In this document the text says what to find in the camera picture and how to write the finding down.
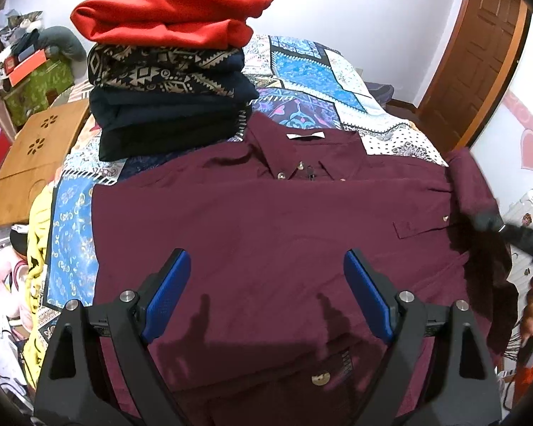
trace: door frame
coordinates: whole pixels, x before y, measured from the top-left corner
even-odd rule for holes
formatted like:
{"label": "door frame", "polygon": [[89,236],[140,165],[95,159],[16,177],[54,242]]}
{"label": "door frame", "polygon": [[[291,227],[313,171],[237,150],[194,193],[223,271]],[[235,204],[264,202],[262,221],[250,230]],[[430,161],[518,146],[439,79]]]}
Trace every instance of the door frame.
{"label": "door frame", "polygon": [[[420,117],[422,115],[423,111],[425,110],[425,107],[430,101],[432,94],[434,93],[434,90],[442,76],[442,73],[444,72],[446,64],[448,63],[448,59],[452,54],[454,45],[456,44],[456,40],[458,39],[458,35],[460,33],[460,29],[464,21],[466,10],[468,9],[468,3],[469,0],[462,0],[460,11],[458,13],[458,18],[456,19],[456,23],[454,24],[454,28],[452,30],[452,35],[450,35],[450,39],[448,40],[448,44],[446,45],[446,50],[442,55],[442,59],[438,65],[438,68],[436,69],[434,76],[432,77],[432,81],[430,82],[430,85],[427,88],[421,103],[416,109],[417,117]],[[504,61],[502,62],[500,71],[498,72],[498,75],[496,76],[492,87],[488,91],[484,102],[478,110],[478,113],[476,113],[476,116],[473,118],[472,122],[470,123],[464,135],[462,135],[454,149],[460,149],[462,147],[466,147],[472,144],[472,142],[478,137],[488,120],[491,118],[496,107],[499,105],[503,94],[505,93],[507,87],[509,86],[509,83],[511,82],[513,73],[515,73],[519,58],[521,57],[521,53],[523,52],[523,46],[527,37],[527,31],[529,29],[530,21],[531,13],[527,8],[527,4],[523,0],[520,0],[516,28],[513,31],[512,41],[510,42],[509,49],[507,50]]]}

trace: shirt button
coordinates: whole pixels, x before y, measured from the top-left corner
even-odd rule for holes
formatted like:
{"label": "shirt button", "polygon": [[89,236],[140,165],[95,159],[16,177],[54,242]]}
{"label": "shirt button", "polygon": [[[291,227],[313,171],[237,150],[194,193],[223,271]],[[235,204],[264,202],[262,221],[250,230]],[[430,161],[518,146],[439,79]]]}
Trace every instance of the shirt button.
{"label": "shirt button", "polygon": [[330,374],[327,371],[312,377],[312,384],[315,384],[316,386],[324,386],[324,384],[328,384],[329,381]]}

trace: door panel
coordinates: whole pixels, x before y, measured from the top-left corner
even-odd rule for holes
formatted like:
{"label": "door panel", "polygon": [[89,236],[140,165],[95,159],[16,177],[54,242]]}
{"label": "door panel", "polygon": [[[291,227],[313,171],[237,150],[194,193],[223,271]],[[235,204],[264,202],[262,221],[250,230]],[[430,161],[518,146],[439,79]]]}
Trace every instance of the door panel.
{"label": "door panel", "polygon": [[417,112],[423,131],[441,153],[462,143],[486,101],[494,100],[494,85],[500,73],[507,73],[502,67],[510,50],[517,49],[513,37],[520,5],[521,0],[468,0],[461,9],[465,13],[453,34],[452,50]]}

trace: shirt pocket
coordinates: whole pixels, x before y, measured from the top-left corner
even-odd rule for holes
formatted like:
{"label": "shirt pocket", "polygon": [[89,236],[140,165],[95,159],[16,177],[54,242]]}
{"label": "shirt pocket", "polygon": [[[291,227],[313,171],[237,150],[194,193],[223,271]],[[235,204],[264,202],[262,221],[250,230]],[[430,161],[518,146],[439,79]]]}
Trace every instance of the shirt pocket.
{"label": "shirt pocket", "polygon": [[465,222],[460,212],[442,203],[424,212],[417,212],[405,219],[395,220],[393,225],[399,239],[408,239],[431,230],[441,230]]}

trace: maroon shirt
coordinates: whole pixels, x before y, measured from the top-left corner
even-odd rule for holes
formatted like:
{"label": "maroon shirt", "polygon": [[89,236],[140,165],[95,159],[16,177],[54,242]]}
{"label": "maroon shirt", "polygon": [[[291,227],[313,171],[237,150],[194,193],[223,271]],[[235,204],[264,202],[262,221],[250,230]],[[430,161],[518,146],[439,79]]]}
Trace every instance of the maroon shirt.
{"label": "maroon shirt", "polygon": [[[287,133],[313,131],[255,113],[243,142],[94,189],[95,303],[137,289],[175,247],[192,257],[186,290],[150,347],[191,421],[343,424],[385,350],[343,276],[354,247],[399,290],[429,303],[469,301],[501,354],[517,292],[506,282],[505,245],[466,218],[497,208],[469,151],[452,153],[444,168],[367,155],[356,132]],[[418,399],[431,343],[402,411]],[[128,408],[114,354],[106,359]],[[314,384],[326,372],[328,384]]]}

